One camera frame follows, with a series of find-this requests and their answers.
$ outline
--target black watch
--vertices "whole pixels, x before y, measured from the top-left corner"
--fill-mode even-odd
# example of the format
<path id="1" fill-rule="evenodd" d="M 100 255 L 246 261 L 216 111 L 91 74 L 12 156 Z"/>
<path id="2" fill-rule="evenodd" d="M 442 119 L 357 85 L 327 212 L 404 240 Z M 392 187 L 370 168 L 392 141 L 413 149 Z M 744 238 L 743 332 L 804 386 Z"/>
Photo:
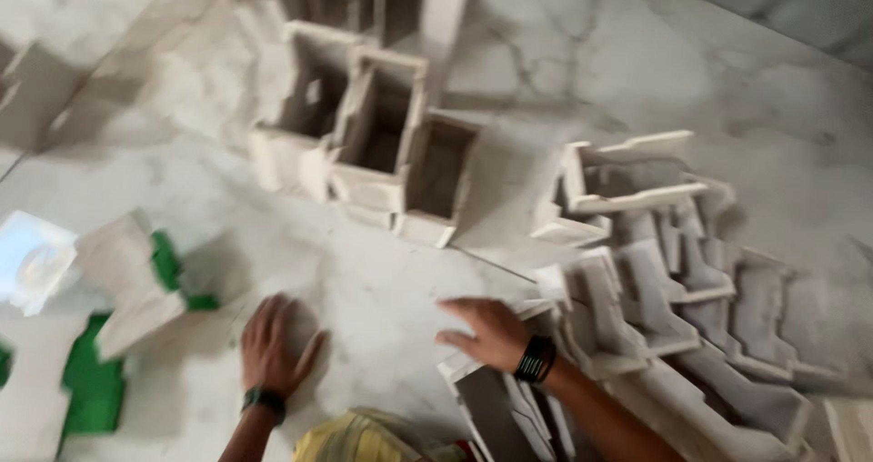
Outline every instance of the black watch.
<path id="1" fill-rule="evenodd" d="M 252 387 L 243 397 L 243 411 L 249 409 L 254 404 L 262 404 L 270 408 L 270 411 L 276 414 L 277 426 L 285 421 L 285 398 L 279 396 L 275 391 L 262 387 Z"/>

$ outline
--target watch strap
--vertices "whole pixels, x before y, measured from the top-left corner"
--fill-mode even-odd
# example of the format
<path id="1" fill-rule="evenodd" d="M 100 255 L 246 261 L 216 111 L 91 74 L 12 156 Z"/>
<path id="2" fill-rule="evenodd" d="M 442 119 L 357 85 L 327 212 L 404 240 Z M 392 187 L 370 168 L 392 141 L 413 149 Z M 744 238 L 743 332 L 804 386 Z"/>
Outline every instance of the watch strap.
<path id="1" fill-rule="evenodd" d="M 261 387 L 252 387 L 251 389 L 248 389 L 246 395 L 243 397 L 243 411 L 249 409 L 254 404 L 264 405 L 270 408 L 270 411 L 276 413 L 277 426 L 285 421 L 287 413 L 285 398 L 279 396 L 275 391 L 263 389 Z"/>
<path id="2" fill-rule="evenodd" d="M 528 383 L 540 382 L 552 367 L 556 354 L 557 348 L 551 339 L 546 336 L 532 336 L 525 354 L 518 361 L 515 378 Z"/>

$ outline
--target white marble tile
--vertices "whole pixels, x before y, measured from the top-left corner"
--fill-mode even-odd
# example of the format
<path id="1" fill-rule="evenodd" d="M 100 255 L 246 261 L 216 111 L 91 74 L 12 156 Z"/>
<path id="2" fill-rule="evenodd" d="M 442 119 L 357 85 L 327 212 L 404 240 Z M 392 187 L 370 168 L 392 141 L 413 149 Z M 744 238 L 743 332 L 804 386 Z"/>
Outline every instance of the white marble tile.
<path id="1" fill-rule="evenodd" d="M 0 0 L 0 35 L 18 47 L 43 41 L 91 70 L 151 0 Z"/>
<path id="2" fill-rule="evenodd" d="M 468 101 L 459 115 L 489 124 L 454 245 L 531 276 L 568 253 L 526 237 L 563 143 L 691 129 L 692 170 L 737 188 L 741 211 L 727 236 L 823 273 L 835 288 L 829 335 L 868 355 L 854 346 L 873 334 L 857 319 L 873 308 L 873 203 L 862 196 L 873 188 L 867 72 L 701 0 L 525 5 L 573 24 L 551 29 L 542 15 L 506 10 L 518 0 L 480 2 L 492 6 L 474 10 L 465 31 L 477 32 L 476 54 L 460 55 L 450 91 Z M 515 32 L 490 42 L 487 30 Z M 544 52 L 562 38 L 564 49 Z M 504 55 L 517 61 L 498 61 Z M 481 85 L 514 90 L 485 109 Z"/>
<path id="3" fill-rule="evenodd" d="M 50 36 L 82 63 L 113 43 L 95 32 L 116 30 L 102 22 L 37 27 L 58 8 L 49 1 L 0 0 L 0 33 Z M 93 10 L 80 0 L 76 10 L 112 2 L 90 1 Z M 130 21 L 135 2 L 122 14 Z M 9 25 L 25 5 L 25 20 Z M 457 322 L 433 301 L 533 293 L 467 254 L 526 276 L 575 254 L 527 236 L 570 141 L 697 131 L 692 168 L 737 187 L 743 218 L 728 236 L 824 273 L 835 341 L 873 340 L 867 73 L 701 0 L 474 0 L 470 10 L 445 99 L 453 114 L 487 125 L 454 243 L 462 251 L 405 243 L 257 188 L 246 131 L 278 106 L 287 65 L 240 27 L 228 1 L 157 0 L 134 21 L 57 145 L 0 183 L 0 214 L 20 209 L 85 232 L 143 207 L 205 285 L 236 300 L 134 358 L 119 433 L 72 439 L 67 459 L 216 459 L 239 407 L 236 337 L 260 296 L 280 289 L 299 294 L 335 337 L 314 401 L 295 408 L 267 460 L 287 460 L 312 423 L 356 404 L 462 433 L 433 368 L 448 351 L 431 346 Z"/>

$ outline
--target green tape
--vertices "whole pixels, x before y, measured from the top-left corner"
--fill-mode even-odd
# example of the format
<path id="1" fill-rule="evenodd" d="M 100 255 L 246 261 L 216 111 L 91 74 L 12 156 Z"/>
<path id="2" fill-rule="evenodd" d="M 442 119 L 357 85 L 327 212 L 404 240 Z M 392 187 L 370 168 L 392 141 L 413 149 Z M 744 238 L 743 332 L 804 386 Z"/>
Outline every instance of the green tape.
<path id="1" fill-rule="evenodd" d="M 6 386 L 12 371 L 12 350 L 0 343 L 0 387 Z"/>
<path id="2" fill-rule="evenodd" d="M 100 362 L 97 334 L 108 315 L 93 315 L 72 344 L 63 385 L 70 390 L 64 436 L 112 433 L 118 428 L 124 401 L 123 360 Z"/>
<path id="3" fill-rule="evenodd" d="M 173 249 L 169 235 L 165 231 L 155 231 L 152 233 L 152 244 L 155 245 L 155 251 L 152 253 L 155 274 L 168 291 L 178 290 L 181 288 L 179 285 L 181 262 L 176 257 L 176 250 Z"/>
<path id="4" fill-rule="evenodd" d="M 216 310 L 220 307 L 218 300 L 213 295 L 202 294 L 189 296 L 181 289 L 179 277 L 183 271 L 181 261 L 173 248 L 166 231 L 152 233 L 152 244 L 155 251 L 152 253 L 152 267 L 155 274 L 167 291 L 180 291 L 188 301 L 188 310 Z"/>

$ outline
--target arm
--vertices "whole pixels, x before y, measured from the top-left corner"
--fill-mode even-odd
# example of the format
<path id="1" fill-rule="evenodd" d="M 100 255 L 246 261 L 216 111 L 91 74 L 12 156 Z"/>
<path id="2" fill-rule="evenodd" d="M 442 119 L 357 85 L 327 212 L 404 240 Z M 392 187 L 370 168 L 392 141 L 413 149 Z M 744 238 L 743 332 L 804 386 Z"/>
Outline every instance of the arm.
<path id="1" fill-rule="evenodd" d="M 312 371 L 325 334 L 312 336 L 303 355 L 294 358 L 286 346 L 287 324 L 296 303 L 282 295 L 261 302 L 243 331 L 243 387 L 260 387 L 288 399 Z M 257 462 L 280 421 L 269 407 L 253 404 L 243 412 L 218 462 Z"/>
<path id="2" fill-rule="evenodd" d="M 442 331 L 436 342 L 456 346 L 497 370 L 515 372 L 531 334 L 507 306 L 488 299 L 445 300 L 439 305 L 470 324 L 476 336 Z M 567 406 L 573 421 L 607 460 L 682 461 L 670 445 L 568 360 L 555 360 L 543 384 Z"/>

